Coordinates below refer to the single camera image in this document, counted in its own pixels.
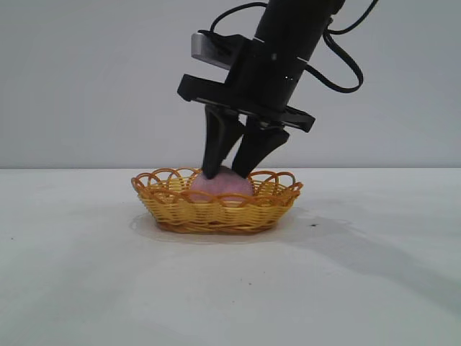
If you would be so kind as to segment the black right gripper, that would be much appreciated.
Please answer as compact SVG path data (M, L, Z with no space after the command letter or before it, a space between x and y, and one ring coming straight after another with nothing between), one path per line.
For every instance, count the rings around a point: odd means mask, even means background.
M185 74L177 89L188 102L208 104L202 161L202 173L207 179L219 173L223 160L244 133L238 112L306 133L313 127L313 116L288 105L300 79L302 61L278 56L262 41L245 37L194 37L191 57L228 71L224 82ZM232 170L247 178L289 137L283 128L263 129L258 124L247 124Z

